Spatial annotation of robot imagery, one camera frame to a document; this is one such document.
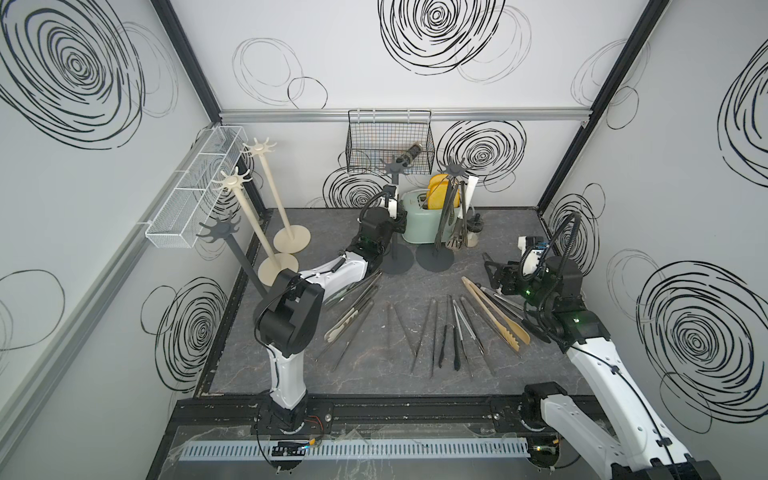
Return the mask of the black tweezer tongs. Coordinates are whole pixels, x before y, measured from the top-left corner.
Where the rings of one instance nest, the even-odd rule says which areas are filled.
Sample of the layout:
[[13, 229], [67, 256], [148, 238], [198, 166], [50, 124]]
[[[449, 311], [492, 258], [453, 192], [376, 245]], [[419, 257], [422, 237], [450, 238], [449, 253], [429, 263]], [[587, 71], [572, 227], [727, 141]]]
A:
[[459, 335], [457, 331], [457, 316], [455, 313], [453, 297], [451, 295], [447, 296], [446, 312], [447, 312], [447, 320], [443, 325], [442, 342], [441, 342], [440, 351], [438, 355], [438, 367], [441, 368], [443, 364], [446, 362], [447, 342], [448, 342], [448, 339], [451, 339], [453, 343], [453, 353], [454, 353], [453, 369], [455, 371], [459, 371], [461, 369], [461, 356], [458, 351]]

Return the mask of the glass sugar jar black lid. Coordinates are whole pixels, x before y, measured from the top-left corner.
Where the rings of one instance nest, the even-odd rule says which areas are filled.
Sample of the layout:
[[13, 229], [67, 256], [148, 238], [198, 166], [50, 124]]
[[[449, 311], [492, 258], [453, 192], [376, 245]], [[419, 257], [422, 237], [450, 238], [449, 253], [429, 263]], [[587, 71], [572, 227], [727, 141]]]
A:
[[474, 248], [478, 245], [480, 233], [484, 228], [484, 220], [480, 213], [473, 214], [467, 220], [467, 234], [465, 245], [467, 248]]

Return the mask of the beige plastic tongs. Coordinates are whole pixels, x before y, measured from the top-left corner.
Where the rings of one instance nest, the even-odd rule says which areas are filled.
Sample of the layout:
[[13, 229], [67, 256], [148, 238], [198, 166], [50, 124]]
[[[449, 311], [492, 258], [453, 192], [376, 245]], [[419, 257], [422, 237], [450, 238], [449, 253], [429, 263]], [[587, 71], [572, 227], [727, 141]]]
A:
[[520, 352], [520, 344], [529, 345], [530, 335], [520, 324], [513, 321], [500, 307], [467, 277], [462, 276], [461, 281], [470, 296], [482, 311], [482, 315], [488, 320], [492, 328], [501, 336], [504, 342], [515, 352]]

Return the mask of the cream utensil rack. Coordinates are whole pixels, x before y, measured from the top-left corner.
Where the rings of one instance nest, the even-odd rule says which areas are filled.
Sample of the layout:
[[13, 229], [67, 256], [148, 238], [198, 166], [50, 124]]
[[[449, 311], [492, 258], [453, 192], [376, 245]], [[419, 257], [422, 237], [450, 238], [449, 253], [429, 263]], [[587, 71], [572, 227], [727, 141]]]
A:
[[255, 278], [258, 280], [258, 284], [263, 287], [271, 286], [277, 278], [277, 275], [283, 270], [297, 272], [299, 263], [295, 256], [288, 253], [276, 253], [273, 250], [261, 227], [259, 217], [256, 215], [251, 201], [245, 194], [244, 184], [252, 180], [250, 171], [246, 170], [243, 174], [240, 174], [238, 168], [235, 168], [233, 173], [226, 173], [222, 170], [221, 176], [221, 179], [214, 179], [213, 182], [219, 185], [220, 190], [226, 190], [235, 196], [241, 206], [243, 214], [251, 225], [260, 246], [267, 255], [266, 259], [259, 265], [257, 270], [255, 270], [252, 263], [248, 261], [250, 269], [255, 273]]
[[260, 161], [265, 179], [270, 187], [279, 216], [283, 223], [283, 228], [276, 233], [273, 244], [280, 253], [295, 254], [304, 250], [309, 245], [311, 241], [311, 233], [305, 226], [294, 224], [288, 218], [280, 191], [275, 182], [267, 158], [267, 155], [273, 152], [275, 146], [276, 143], [271, 142], [269, 138], [266, 138], [264, 141], [259, 141], [256, 138], [253, 138], [251, 143], [246, 142], [244, 144], [245, 150]]

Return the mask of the grey utensil rack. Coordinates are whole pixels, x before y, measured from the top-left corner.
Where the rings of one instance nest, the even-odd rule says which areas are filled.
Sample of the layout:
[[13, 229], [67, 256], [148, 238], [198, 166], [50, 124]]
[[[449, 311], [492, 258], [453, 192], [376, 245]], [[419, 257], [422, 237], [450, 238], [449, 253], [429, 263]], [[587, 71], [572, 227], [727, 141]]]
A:
[[[396, 159], [392, 160], [388, 166], [388, 172], [391, 175], [390, 184], [399, 187], [399, 177], [405, 173], [406, 169], [401, 168]], [[406, 273], [414, 264], [412, 252], [401, 240], [402, 233], [394, 233], [389, 246], [389, 251], [384, 254], [381, 270], [391, 275], [400, 275]]]
[[465, 174], [465, 169], [460, 163], [449, 162], [446, 167], [446, 174], [447, 187], [435, 240], [432, 246], [424, 244], [416, 249], [417, 263], [423, 269], [434, 273], [448, 270], [454, 262], [454, 253], [445, 246], [443, 235], [448, 217], [454, 211], [454, 198], [461, 186], [460, 178]]
[[262, 298], [264, 298], [267, 295], [267, 290], [263, 283], [259, 280], [257, 272], [253, 268], [252, 262], [249, 260], [247, 255], [239, 246], [237, 240], [234, 238], [234, 234], [239, 231], [239, 223], [239, 220], [233, 219], [213, 219], [208, 223], [199, 222], [201, 232], [197, 234], [197, 237], [208, 242], [223, 240], [239, 262], [242, 270], [254, 285], [257, 292], [261, 295]]

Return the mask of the mint green toaster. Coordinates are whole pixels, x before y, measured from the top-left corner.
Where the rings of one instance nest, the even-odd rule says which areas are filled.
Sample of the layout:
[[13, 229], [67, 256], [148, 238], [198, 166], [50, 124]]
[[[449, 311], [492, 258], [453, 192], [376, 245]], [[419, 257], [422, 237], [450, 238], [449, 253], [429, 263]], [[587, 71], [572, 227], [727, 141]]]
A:
[[407, 220], [402, 238], [407, 243], [432, 244], [435, 240], [442, 211], [423, 207], [427, 193], [427, 189], [416, 189], [401, 197]]

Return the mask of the plain steel serving tongs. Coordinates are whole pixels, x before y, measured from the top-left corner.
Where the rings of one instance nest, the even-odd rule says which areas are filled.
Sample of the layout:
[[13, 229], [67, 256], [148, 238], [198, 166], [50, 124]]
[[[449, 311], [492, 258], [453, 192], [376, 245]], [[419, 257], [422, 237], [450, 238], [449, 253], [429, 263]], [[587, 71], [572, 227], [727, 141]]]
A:
[[436, 253], [439, 253], [442, 250], [449, 250], [446, 247], [446, 242], [443, 241], [443, 235], [444, 235], [444, 231], [446, 230], [449, 216], [453, 215], [455, 210], [455, 208], [452, 206], [453, 194], [454, 194], [454, 188], [450, 188], [449, 193], [446, 195], [446, 202], [444, 203], [444, 207], [442, 208], [439, 227], [438, 227], [436, 239], [434, 242], [434, 251]]

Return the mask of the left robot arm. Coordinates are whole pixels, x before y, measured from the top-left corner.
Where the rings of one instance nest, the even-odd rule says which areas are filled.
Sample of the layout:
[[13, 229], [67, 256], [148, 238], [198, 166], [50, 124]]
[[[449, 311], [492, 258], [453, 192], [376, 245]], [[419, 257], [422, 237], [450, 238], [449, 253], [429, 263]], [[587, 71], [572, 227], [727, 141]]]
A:
[[256, 307], [254, 338], [270, 355], [267, 412], [281, 429], [303, 426], [304, 350], [315, 336], [325, 298], [377, 273], [393, 234], [402, 233], [406, 223], [397, 187], [382, 187], [361, 208], [357, 234], [337, 259], [301, 272], [280, 271]]

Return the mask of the black tipped steel tongs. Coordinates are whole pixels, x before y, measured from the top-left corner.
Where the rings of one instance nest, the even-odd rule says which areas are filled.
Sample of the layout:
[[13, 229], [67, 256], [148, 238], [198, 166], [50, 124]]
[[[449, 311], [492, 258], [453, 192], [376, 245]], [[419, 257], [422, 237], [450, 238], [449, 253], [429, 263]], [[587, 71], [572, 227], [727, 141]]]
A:
[[537, 339], [544, 343], [551, 342], [550, 338], [541, 327], [524, 317], [523, 307], [520, 303], [508, 299], [500, 293], [490, 289], [489, 287], [482, 286], [479, 283], [477, 283], [476, 286], [491, 300], [494, 305], [502, 310], [507, 316], [515, 317], [516, 322], [519, 323], [529, 334], [533, 334]]

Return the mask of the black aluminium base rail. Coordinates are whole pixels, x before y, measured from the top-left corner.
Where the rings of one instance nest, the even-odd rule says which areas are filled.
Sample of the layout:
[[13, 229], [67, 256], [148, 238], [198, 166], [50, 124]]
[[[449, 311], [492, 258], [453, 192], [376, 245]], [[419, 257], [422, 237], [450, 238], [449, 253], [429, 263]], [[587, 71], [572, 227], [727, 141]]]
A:
[[290, 432], [302, 425], [328, 433], [343, 424], [488, 423], [500, 433], [536, 431], [525, 395], [392, 396], [310, 394], [296, 413], [279, 413], [264, 395], [224, 395], [182, 400], [174, 407], [170, 427], [245, 426], [261, 432]]

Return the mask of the large steel tongs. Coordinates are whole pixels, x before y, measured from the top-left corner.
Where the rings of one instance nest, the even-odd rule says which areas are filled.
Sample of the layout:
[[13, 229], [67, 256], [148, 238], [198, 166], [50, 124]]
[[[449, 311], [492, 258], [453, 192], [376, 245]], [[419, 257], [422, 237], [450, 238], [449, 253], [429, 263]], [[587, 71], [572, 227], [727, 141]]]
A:
[[365, 324], [368, 316], [370, 315], [371, 310], [373, 309], [375, 305], [375, 301], [371, 299], [366, 306], [363, 307], [361, 319], [356, 323], [356, 326], [354, 327], [353, 333], [351, 334], [350, 338], [346, 341], [345, 346], [343, 350], [341, 351], [338, 359], [335, 361], [333, 366], [329, 369], [330, 372], [336, 372], [339, 368], [340, 364], [342, 363], [342, 360], [346, 356], [347, 352], [349, 351], [351, 345], [355, 341], [355, 339], [358, 337], [359, 332], [362, 330], [363, 325]]

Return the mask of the slim steel tongs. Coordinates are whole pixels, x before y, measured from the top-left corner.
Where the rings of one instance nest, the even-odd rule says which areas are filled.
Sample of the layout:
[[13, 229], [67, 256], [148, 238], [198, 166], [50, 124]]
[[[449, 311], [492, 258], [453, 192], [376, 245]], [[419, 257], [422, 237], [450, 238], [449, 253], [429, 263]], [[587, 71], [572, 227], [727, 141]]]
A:
[[427, 307], [427, 311], [426, 311], [426, 314], [425, 314], [424, 321], [422, 322], [422, 325], [421, 325], [421, 329], [420, 329], [420, 333], [419, 333], [419, 339], [418, 339], [418, 342], [417, 342], [417, 345], [416, 345], [416, 349], [415, 349], [415, 353], [414, 353], [414, 356], [413, 356], [413, 360], [412, 360], [411, 366], [410, 366], [410, 373], [413, 373], [414, 370], [415, 370], [416, 362], [418, 360], [418, 357], [419, 357], [419, 354], [420, 354], [420, 351], [421, 351], [421, 347], [423, 345], [424, 337], [425, 337], [425, 334], [426, 334], [427, 325], [428, 325], [429, 320], [431, 318], [430, 317], [431, 311], [436, 306], [436, 304], [437, 304], [437, 299], [434, 298], [434, 297], [431, 298], [430, 302], [428, 304], [428, 307]]

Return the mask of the back cream utensil rack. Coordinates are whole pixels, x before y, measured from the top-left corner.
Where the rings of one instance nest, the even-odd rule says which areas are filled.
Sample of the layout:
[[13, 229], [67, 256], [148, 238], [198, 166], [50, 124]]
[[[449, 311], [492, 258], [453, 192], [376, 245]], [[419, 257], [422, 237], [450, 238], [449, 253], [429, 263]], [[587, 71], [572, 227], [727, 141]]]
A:
[[273, 152], [275, 146], [276, 143], [271, 142], [269, 138], [266, 138], [264, 141], [259, 141], [256, 138], [253, 138], [251, 143], [246, 142], [244, 144], [245, 150], [260, 161], [265, 179], [270, 187], [279, 216], [283, 223], [283, 228], [276, 233], [273, 244], [280, 253], [295, 254], [304, 250], [309, 245], [311, 241], [311, 233], [305, 226], [294, 224], [288, 218], [280, 191], [275, 182], [267, 158], [267, 155]]

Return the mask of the dark bottle in basket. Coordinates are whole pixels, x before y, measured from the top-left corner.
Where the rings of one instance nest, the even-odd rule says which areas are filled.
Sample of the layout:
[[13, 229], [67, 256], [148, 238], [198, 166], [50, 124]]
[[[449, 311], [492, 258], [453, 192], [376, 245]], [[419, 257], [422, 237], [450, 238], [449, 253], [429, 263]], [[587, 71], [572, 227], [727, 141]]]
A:
[[423, 148], [419, 143], [414, 143], [397, 159], [396, 163], [403, 169], [407, 169], [411, 166], [412, 162], [422, 153]]

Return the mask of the steel slotted tongs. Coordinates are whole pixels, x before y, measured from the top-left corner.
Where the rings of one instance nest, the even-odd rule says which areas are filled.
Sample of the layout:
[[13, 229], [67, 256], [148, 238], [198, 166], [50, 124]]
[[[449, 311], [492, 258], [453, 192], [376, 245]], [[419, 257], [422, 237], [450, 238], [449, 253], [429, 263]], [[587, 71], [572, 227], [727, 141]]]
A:
[[381, 271], [375, 272], [371, 277], [363, 279], [357, 283], [354, 283], [352, 285], [349, 285], [342, 289], [341, 291], [334, 294], [329, 300], [325, 300], [323, 302], [323, 306], [327, 308], [332, 308], [335, 305], [341, 303], [346, 297], [350, 296], [352, 293], [361, 290], [363, 287], [367, 287], [371, 283], [374, 283], [378, 280], [378, 278], [382, 275]]

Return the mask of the front cream utensil rack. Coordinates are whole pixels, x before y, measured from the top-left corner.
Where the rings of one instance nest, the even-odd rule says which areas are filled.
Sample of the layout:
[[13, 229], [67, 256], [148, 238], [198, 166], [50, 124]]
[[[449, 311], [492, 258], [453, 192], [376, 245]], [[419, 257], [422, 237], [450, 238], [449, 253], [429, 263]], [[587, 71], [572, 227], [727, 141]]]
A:
[[250, 171], [246, 170], [243, 174], [240, 174], [238, 168], [235, 168], [233, 173], [226, 173], [222, 170], [221, 176], [221, 179], [214, 179], [213, 182], [219, 185], [220, 190], [226, 190], [235, 196], [241, 206], [243, 214], [251, 225], [260, 246], [267, 255], [266, 259], [259, 265], [257, 270], [255, 270], [252, 263], [248, 261], [250, 269], [255, 273], [255, 278], [258, 280], [258, 284], [263, 287], [271, 286], [277, 278], [277, 275], [283, 270], [297, 272], [299, 263], [295, 256], [288, 253], [276, 253], [273, 250], [261, 227], [259, 217], [256, 215], [251, 201], [245, 194], [244, 184], [252, 180]]

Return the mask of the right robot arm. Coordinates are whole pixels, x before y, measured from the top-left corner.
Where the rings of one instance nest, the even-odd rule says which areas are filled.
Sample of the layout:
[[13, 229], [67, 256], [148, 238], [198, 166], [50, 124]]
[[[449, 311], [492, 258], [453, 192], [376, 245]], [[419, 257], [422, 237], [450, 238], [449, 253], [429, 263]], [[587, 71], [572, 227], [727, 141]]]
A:
[[484, 266], [493, 294], [518, 296], [521, 318], [506, 314], [505, 332], [554, 344], [589, 384], [610, 424], [602, 428], [556, 382], [526, 386], [520, 415], [530, 430], [550, 427], [602, 479], [717, 479], [707, 460], [695, 459], [666, 427], [620, 359], [610, 333], [587, 308], [584, 274], [571, 256], [582, 224], [569, 213], [550, 239], [521, 237], [517, 261]]

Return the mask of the white handled slim tongs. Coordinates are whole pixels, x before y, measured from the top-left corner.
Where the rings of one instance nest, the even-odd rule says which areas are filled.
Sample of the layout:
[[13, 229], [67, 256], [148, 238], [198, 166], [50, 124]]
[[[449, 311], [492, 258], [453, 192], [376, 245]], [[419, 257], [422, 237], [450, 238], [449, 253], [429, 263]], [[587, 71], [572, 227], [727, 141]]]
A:
[[470, 340], [475, 344], [476, 348], [478, 349], [482, 357], [485, 356], [485, 348], [482, 345], [482, 342], [479, 339], [474, 329], [474, 326], [472, 325], [469, 318], [467, 317], [465, 309], [461, 305], [461, 303], [455, 299], [451, 299], [450, 303], [455, 316], [455, 328], [458, 330], [457, 335], [458, 335], [459, 358], [466, 365], [470, 378], [473, 378], [472, 363], [466, 350], [466, 345], [465, 345], [466, 341], [465, 341], [464, 333], [467, 333]]

